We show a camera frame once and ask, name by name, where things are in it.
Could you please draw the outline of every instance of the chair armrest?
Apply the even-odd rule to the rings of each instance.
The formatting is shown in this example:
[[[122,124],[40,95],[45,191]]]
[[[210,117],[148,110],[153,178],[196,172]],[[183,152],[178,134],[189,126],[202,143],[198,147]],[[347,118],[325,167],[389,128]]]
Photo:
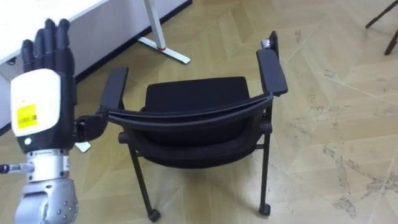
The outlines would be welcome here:
[[[119,67],[108,75],[101,97],[101,108],[120,109],[129,68]]]
[[[271,49],[258,50],[257,61],[264,93],[269,91],[274,96],[287,93],[285,74],[275,52]]]

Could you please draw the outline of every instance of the chair backrest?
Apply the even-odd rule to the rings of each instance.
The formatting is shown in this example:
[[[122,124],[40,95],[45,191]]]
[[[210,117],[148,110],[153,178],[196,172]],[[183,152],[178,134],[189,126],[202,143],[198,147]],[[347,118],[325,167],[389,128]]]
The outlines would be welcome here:
[[[238,137],[245,128],[251,128],[252,124],[246,121],[251,121],[255,116],[261,117],[264,110],[272,104],[272,99],[272,94],[262,94],[230,105],[192,113],[109,110],[109,120],[125,129],[140,131],[161,144],[173,144],[177,147],[202,146]]]

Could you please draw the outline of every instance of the wooden floor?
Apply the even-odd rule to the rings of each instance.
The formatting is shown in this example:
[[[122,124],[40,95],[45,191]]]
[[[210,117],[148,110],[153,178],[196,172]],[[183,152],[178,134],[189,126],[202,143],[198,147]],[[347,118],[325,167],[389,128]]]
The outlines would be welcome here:
[[[289,92],[275,99],[269,218],[257,215],[262,151],[228,166],[178,170],[141,159],[159,223],[398,223],[398,47],[383,56],[398,11],[365,24],[392,0],[194,0],[164,25],[179,64],[136,44],[79,84],[78,114],[93,113],[111,68],[130,68],[124,101],[144,105],[147,85],[245,76],[261,93],[256,49],[276,30]],[[77,223],[150,223],[121,131],[110,124],[86,154],[71,152]],[[12,133],[0,163],[22,162]],[[0,178],[0,222],[13,223],[24,178]]]

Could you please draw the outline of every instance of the table leg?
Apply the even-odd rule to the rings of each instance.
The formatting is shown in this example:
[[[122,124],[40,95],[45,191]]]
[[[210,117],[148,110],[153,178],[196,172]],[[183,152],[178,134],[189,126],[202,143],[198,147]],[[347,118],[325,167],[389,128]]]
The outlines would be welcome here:
[[[150,22],[150,26],[152,27],[152,31],[155,35],[155,41],[150,40],[146,37],[141,37],[138,41],[152,47],[153,49],[162,52],[163,54],[168,55],[184,64],[187,64],[191,61],[187,56],[184,56],[166,46],[166,42],[164,40],[162,27],[160,25],[159,15],[154,5],[154,0],[144,0],[145,7],[148,13],[148,18]]]

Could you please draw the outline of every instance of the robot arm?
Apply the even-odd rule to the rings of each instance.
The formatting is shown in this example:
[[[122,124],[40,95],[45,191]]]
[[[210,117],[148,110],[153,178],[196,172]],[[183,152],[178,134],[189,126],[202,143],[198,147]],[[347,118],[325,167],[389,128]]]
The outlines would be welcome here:
[[[69,150],[76,142],[102,135],[107,114],[75,120],[75,66],[69,48],[69,22],[48,19],[35,41],[22,44],[24,74],[11,81],[11,126],[25,164],[0,165],[0,173],[23,172],[16,224],[69,224],[78,213],[74,183],[69,179]]]

